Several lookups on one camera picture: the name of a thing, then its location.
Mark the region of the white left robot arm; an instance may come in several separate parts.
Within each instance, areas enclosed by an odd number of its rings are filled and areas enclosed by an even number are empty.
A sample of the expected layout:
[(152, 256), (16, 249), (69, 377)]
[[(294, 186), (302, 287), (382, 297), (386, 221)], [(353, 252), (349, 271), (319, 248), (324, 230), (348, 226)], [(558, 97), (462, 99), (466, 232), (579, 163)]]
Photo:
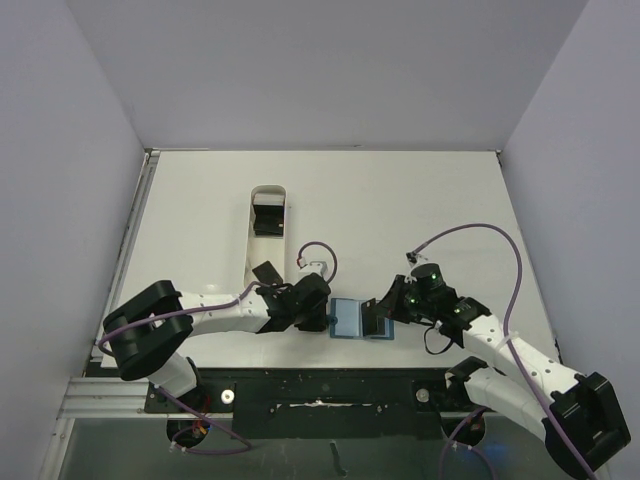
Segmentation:
[(315, 272), (295, 284), (254, 281), (235, 295), (186, 294), (160, 280), (103, 320), (97, 347), (115, 359), (122, 380), (146, 379), (177, 408), (190, 411), (202, 402), (204, 387), (193, 361), (178, 353), (187, 338), (284, 332), (293, 325), (320, 331), (330, 294), (330, 285)]

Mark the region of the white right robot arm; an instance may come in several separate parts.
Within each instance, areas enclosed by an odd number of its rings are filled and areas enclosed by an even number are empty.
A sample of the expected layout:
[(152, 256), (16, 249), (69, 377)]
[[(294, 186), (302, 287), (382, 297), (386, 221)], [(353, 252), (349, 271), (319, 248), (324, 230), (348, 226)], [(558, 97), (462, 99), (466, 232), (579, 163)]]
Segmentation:
[(375, 316), (438, 327), (468, 352), (445, 373), (445, 395), (459, 409), (487, 407), (539, 438), (554, 462), (575, 479), (597, 471), (631, 441), (612, 384), (583, 375), (543, 354), (471, 297), (448, 286), (434, 263), (395, 277)]

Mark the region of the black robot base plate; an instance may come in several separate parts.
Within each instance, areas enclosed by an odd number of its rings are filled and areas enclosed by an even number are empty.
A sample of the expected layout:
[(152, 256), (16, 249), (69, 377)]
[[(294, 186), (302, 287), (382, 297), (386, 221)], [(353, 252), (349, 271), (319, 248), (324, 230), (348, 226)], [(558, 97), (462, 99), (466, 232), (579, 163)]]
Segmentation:
[(150, 387), (149, 414), (165, 414), (176, 449), (228, 456), (266, 440), (447, 437), (475, 404), (447, 392), (442, 368), (204, 368), (177, 402)]

